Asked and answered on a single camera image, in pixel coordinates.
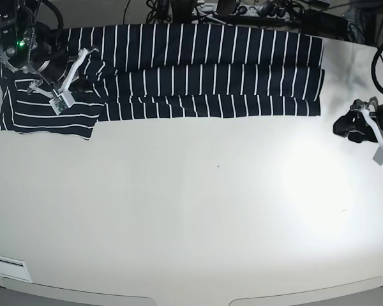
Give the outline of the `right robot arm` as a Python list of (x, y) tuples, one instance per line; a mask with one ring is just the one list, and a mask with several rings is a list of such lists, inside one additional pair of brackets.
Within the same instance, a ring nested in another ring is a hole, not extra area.
[[(55, 15), (55, 29), (38, 21), (42, 4)], [(0, 1), (1, 62), (12, 72), (36, 75), (58, 92), (78, 58), (68, 55), (68, 38), (63, 34), (63, 17), (50, 1)]]

